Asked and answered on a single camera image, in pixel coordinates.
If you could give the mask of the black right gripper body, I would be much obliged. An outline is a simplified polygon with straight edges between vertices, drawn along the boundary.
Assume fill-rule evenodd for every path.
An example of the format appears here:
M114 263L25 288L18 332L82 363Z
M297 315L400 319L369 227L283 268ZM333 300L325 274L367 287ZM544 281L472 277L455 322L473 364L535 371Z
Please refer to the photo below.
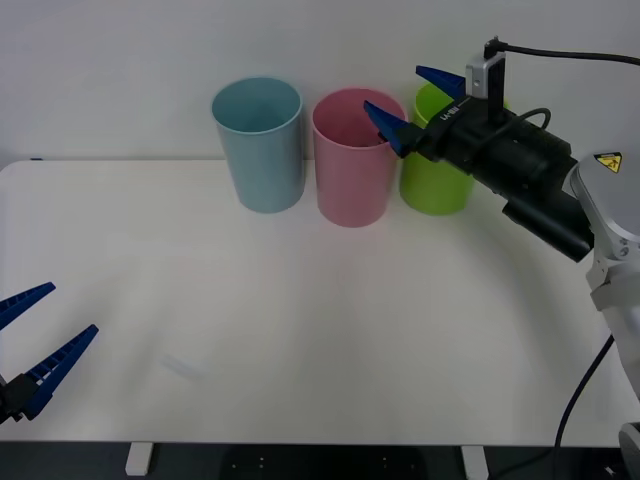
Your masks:
M466 96L445 107L427 123L418 153L432 162L444 161L464 173L471 173L481 145L514 117L505 107L491 115L487 100Z

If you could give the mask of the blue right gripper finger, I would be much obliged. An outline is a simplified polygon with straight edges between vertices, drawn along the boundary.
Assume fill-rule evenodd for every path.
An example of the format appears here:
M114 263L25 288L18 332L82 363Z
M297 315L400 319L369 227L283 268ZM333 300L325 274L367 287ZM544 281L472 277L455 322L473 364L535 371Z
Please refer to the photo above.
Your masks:
M365 101L363 107L379 136L386 140L398 157L405 158L415 152L424 140L424 128L392 115L369 101Z
M415 67L415 73L447 96L466 95L466 79L464 76L421 65Z

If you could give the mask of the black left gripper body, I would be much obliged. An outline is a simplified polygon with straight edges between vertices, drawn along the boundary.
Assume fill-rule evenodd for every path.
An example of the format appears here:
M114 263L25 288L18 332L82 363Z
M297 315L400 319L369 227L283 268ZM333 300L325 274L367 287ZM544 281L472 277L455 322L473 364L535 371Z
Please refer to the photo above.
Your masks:
M1 423L9 418L18 422L22 418L24 404L24 375L19 374L11 381L1 378Z

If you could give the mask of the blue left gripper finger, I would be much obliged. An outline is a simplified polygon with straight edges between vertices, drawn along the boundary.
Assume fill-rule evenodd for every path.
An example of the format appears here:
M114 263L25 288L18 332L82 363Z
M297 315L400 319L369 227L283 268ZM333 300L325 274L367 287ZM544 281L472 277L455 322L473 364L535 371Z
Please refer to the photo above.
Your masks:
M56 289L47 282L0 301L0 330Z
M15 378L14 419L33 420L47 403L66 375L70 372L99 329L91 324L53 354Z

